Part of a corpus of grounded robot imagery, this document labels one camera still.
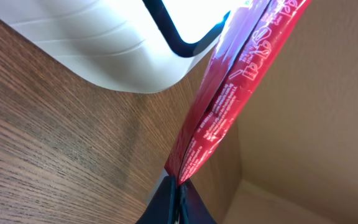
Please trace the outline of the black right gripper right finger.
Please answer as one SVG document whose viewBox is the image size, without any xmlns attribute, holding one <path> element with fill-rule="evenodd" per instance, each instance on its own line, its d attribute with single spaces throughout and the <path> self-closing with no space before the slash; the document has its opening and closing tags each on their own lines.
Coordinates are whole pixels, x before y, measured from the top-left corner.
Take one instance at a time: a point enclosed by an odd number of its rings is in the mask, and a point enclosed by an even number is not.
<svg viewBox="0 0 358 224">
<path fill-rule="evenodd" d="M 180 186 L 180 224 L 216 224 L 190 179 Z"/>
</svg>

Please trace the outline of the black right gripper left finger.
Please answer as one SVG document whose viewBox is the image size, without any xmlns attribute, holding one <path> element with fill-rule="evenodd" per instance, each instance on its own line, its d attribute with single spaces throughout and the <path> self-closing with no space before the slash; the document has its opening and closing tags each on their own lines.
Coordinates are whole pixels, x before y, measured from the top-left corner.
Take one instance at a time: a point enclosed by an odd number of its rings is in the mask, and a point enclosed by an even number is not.
<svg viewBox="0 0 358 224">
<path fill-rule="evenodd" d="M 176 204 L 175 178 L 166 176 L 136 224 L 173 224 Z"/>
</svg>

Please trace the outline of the red tube packet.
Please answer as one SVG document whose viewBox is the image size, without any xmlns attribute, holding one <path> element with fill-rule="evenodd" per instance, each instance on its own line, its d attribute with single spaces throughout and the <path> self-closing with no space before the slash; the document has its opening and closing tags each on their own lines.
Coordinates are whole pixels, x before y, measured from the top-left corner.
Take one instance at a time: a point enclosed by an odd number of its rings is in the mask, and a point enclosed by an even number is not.
<svg viewBox="0 0 358 224">
<path fill-rule="evenodd" d="M 311 0 L 247 1 L 230 13 L 165 163 L 177 185 L 212 156 Z"/>
</svg>

